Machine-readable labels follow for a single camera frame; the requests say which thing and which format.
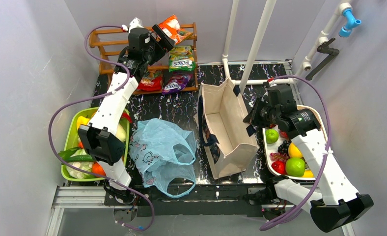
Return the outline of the beige canvas tote bag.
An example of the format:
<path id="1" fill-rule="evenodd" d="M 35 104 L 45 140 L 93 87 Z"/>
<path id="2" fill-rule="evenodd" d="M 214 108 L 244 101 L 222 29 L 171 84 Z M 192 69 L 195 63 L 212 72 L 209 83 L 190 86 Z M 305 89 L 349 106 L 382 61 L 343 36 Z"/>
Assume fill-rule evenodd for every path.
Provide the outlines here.
<path id="1" fill-rule="evenodd" d="M 239 86 L 231 79 L 220 85 L 201 84 L 198 97 L 198 129 L 213 179 L 243 172 L 257 154 L 254 127 Z"/>

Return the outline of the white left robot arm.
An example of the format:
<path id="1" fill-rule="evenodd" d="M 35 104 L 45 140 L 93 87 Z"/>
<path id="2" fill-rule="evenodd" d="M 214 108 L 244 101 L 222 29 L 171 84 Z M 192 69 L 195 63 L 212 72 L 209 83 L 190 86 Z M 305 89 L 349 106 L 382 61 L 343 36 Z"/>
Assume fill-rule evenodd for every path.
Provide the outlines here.
<path id="1" fill-rule="evenodd" d="M 101 165 L 110 186 L 117 190 L 126 190 L 131 183 L 122 160 L 125 146 L 117 136 L 122 113 L 148 67 L 163 58 L 174 45 L 174 40 L 157 24 L 151 29 L 130 29 L 128 46 L 120 52 L 118 61 L 112 62 L 114 69 L 106 97 L 88 124 L 78 128 L 86 153 Z"/>

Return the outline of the yellow banana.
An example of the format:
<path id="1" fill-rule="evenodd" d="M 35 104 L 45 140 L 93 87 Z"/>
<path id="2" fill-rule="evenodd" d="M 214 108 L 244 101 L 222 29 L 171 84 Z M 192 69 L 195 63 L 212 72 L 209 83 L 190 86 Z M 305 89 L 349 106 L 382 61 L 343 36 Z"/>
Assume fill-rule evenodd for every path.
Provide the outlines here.
<path id="1" fill-rule="evenodd" d="M 305 170 L 303 178 L 315 178 L 313 172 L 311 170 Z"/>

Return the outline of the green custard apple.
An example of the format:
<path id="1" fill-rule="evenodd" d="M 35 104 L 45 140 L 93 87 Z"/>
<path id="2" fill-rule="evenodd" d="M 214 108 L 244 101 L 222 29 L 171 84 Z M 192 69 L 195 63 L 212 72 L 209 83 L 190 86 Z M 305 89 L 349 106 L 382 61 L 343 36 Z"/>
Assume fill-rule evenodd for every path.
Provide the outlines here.
<path id="1" fill-rule="evenodd" d="M 266 138 L 266 143 L 274 144 L 279 139 L 279 133 L 275 129 L 266 129 L 265 130 L 265 138 Z"/>

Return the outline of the blue pipe valve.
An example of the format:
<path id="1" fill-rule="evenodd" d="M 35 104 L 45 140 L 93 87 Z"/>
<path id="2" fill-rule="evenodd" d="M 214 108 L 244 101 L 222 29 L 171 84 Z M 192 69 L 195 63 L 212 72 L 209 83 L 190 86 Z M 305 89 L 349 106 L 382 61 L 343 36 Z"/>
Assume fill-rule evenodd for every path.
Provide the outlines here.
<path id="1" fill-rule="evenodd" d="M 342 16 L 346 18 L 346 23 L 340 29 L 338 35 L 342 38 L 346 38 L 351 35 L 354 28 L 362 24 L 362 21 L 353 15 L 351 8 L 344 9 L 342 11 Z"/>

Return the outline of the light blue plastic bag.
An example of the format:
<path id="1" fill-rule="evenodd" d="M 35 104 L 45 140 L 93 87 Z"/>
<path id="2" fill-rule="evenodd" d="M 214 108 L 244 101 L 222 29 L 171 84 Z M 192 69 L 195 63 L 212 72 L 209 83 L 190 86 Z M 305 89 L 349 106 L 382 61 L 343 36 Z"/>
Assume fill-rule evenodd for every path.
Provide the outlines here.
<path id="1" fill-rule="evenodd" d="M 130 141 L 129 156 L 141 175 L 143 187 L 156 187 L 170 198 L 181 198 L 196 186 L 193 164 L 197 143 L 194 132 L 158 118 L 137 122 Z M 185 179 L 191 187 L 181 193 L 169 193 L 169 184 Z"/>

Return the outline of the green cucumber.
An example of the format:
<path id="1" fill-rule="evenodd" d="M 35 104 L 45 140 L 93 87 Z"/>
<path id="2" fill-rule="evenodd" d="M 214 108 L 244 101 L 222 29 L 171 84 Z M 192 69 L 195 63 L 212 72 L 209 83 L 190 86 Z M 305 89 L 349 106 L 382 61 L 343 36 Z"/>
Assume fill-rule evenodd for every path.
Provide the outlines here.
<path id="1" fill-rule="evenodd" d="M 94 162 L 94 159 L 91 155 L 85 154 L 85 155 L 75 155 L 70 156 L 64 159 L 65 162 Z"/>

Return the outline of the green vegetable basket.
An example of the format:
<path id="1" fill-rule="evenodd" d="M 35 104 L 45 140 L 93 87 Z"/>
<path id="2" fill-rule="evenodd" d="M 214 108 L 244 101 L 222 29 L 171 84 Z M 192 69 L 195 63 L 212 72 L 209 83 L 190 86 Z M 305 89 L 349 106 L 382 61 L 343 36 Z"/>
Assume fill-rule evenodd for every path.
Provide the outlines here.
<path id="1" fill-rule="evenodd" d="M 73 117 L 73 119 L 71 121 L 71 125 L 70 125 L 69 131 L 68 131 L 68 135 L 67 135 L 67 138 L 66 138 L 66 141 L 65 141 L 65 145 L 64 145 L 64 150 L 67 150 L 69 148 L 78 147 L 79 140 L 78 140 L 78 133 L 77 133 L 77 129 L 76 129 L 76 120 L 77 120 L 77 118 L 79 116 L 84 116 L 86 118 L 92 118 L 92 116 L 97 112 L 97 110 L 98 110 L 98 107 L 88 108 L 88 109 L 81 110 L 81 111 L 79 111 L 78 113 L 75 114 L 75 116 Z M 124 109 L 123 112 L 126 112 L 126 113 L 130 114 L 127 109 Z M 125 119 L 120 119 L 119 123 L 122 125 L 122 127 L 127 132 L 126 141 L 124 142 L 125 149 L 123 151 L 123 156 L 122 156 L 123 163 L 126 164 L 126 162 L 127 162 L 127 154 L 128 154 L 128 145 L 129 145 L 130 123 L 128 123 Z M 66 166 L 64 164 L 61 165 L 61 174 L 68 181 L 94 182 L 94 181 L 104 180 L 103 178 L 99 178 L 99 177 L 94 177 L 94 178 L 89 178 L 89 179 L 76 179 L 76 178 L 73 178 L 67 172 Z"/>

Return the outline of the white pvc pipe frame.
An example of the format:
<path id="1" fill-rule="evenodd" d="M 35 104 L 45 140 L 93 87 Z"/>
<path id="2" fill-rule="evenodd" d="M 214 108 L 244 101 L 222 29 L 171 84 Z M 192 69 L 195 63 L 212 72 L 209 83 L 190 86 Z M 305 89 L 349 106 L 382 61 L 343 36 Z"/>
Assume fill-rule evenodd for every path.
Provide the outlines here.
<path id="1" fill-rule="evenodd" d="M 233 24 L 235 22 L 235 15 L 237 11 L 237 4 L 238 1 L 235 0 L 232 5 L 232 14 L 230 16 L 230 23 L 228 27 L 227 37 L 226 37 L 226 46 L 224 49 L 224 53 L 222 55 L 222 63 L 224 66 L 224 71 L 226 75 L 227 80 L 231 80 L 236 87 L 239 88 L 239 91 L 241 94 L 244 93 L 246 85 L 250 85 L 251 82 L 249 82 L 249 75 L 251 72 L 252 65 L 255 62 L 257 52 L 260 48 L 261 42 L 263 40 L 264 34 L 266 32 L 270 17 L 273 13 L 276 0 L 267 0 L 261 15 L 261 19 L 259 22 L 259 25 L 256 30 L 256 34 L 251 46 L 251 50 L 249 52 L 249 56 L 247 59 L 245 71 L 243 72 L 241 80 L 234 80 L 229 75 L 228 70 L 228 47 L 230 45 L 231 35 L 233 32 Z M 303 71 L 308 71 L 312 68 L 311 61 L 316 54 L 317 47 L 322 46 L 328 42 L 328 36 L 332 30 L 332 27 L 335 25 L 335 23 L 338 21 L 338 19 L 343 16 L 345 13 L 349 13 L 350 10 L 352 10 L 351 6 L 351 0 L 341 0 L 339 4 L 337 5 L 332 17 L 324 27 L 324 29 L 320 32 L 319 36 L 317 37 L 317 40 L 315 41 L 312 49 L 308 53 L 308 55 L 305 56 L 304 60 L 302 61 L 301 66 L 298 69 L 297 75 L 299 76 Z"/>

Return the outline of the purple grapes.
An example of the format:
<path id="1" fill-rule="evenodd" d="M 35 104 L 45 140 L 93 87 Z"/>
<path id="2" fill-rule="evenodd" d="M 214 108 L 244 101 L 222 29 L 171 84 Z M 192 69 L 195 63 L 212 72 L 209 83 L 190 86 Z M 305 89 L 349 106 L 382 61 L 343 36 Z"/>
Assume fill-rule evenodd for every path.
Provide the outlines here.
<path id="1" fill-rule="evenodd" d="M 291 143 L 290 140 L 284 140 L 277 148 L 276 152 L 270 153 L 270 159 L 275 161 L 286 162 L 290 157 L 288 155 L 288 147 Z"/>

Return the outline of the white fruit tray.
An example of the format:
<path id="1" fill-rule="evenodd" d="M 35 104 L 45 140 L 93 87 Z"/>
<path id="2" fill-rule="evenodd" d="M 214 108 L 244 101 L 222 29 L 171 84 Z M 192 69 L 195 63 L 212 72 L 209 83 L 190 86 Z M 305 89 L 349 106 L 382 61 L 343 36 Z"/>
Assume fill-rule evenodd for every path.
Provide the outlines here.
<path id="1" fill-rule="evenodd" d="M 321 124 L 321 130 L 323 132 L 325 142 L 327 142 L 328 136 L 327 136 L 327 133 L 326 133 L 326 130 L 325 130 L 325 127 L 324 127 L 324 124 L 323 124 L 323 121 L 322 121 L 320 114 L 314 108 L 309 107 L 309 106 L 305 106 L 305 105 L 297 105 L 297 109 L 298 110 L 309 109 L 314 113 L 315 117 L 317 118 L 317 120 Z M 273 175 L 279 176 L 280 173 L 278 172 L 278 170 L 280 170 L 280 168 L 273 168 L 272 164 L 275 163 L 276 161 L 281 161 L 285 164 L 286 161 L 290 157 L 288 156 L 287 151 L 282 152 L 282 153 L 278 152 L 278 147 L 283 144 L 284 140 L 287 140 L 287 139 L 285 137 L 281 136 L 281 134 L 280 134 L 281 131 L 279 130 L 278 126 L 274 126 L 272 129 L 278 133 L 279 138 L 275 143 L 272 143 L 272 144 L 267 143 L 267 138 L 265 135 L 266 129 L 263 128 L 262 131 L 263 131 L 264 152 L 265 152 L 266 163 L 267 163 L 269 171 Z M 289 176 L 289 175 L 287 175 L 287 176 L 293 180 L 315 181 L 315 177 L 313 175 L 310 175 L 309 171 L 310 171 L 310 168 L 309 168 L 308 164 L 306 164 L 305 165 L 305 174 L 302 177 L 294 177 L 294 176 Z"/>

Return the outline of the purple Fox's candy bag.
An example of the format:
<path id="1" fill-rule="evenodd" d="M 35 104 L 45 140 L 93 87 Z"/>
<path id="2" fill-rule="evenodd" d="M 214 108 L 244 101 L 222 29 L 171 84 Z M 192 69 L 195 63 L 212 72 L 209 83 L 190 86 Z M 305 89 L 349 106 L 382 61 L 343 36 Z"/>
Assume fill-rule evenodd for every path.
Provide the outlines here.
<path id="1" fill-rule="evenodd" d="M 162 89 L 162 95 L 173 94 L 182 91 L 192 78 L 189 73 L 173 73 L 168 83 Z"/>

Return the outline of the green Fox's candy bag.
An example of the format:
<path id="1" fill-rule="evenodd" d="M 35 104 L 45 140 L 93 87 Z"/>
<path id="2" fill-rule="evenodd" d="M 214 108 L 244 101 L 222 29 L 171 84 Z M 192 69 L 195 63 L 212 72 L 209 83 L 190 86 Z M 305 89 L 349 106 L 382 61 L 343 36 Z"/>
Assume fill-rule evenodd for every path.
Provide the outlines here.
<path id="1" fill-rule="evenodd" d="M 194 71 L 196 62 L 192 46 L 176 46 L 169 52 L 169 72 L 172 71 Z"/>

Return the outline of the orange snack bag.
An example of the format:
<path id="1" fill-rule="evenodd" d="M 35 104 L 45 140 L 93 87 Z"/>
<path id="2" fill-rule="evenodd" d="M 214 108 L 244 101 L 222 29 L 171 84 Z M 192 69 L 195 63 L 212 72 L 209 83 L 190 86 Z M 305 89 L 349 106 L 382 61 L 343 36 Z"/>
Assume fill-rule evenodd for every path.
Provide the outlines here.
<path id="1" fill-rule="evenodd" d="M 175 45 L 187 40 L 193 34 L 193 32 L 181 28 L 178 18 L 174 14 L 159 23 L 159 28 L 175 42 Z"/>

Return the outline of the white radish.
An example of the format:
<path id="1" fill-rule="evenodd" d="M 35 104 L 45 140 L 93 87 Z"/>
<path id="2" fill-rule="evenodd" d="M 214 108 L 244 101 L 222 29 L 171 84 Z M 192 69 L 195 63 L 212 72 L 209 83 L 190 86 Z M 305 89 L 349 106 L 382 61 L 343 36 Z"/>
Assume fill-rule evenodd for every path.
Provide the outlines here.
<path id="1" fill-rule="evenodd" d="M 126 141 L 127 132 L 125 131 L 125 129 L 122 127 L 122 125 L 120 123 L 117 125 L 115 136 L 121 142 L 125 142 Z"/>

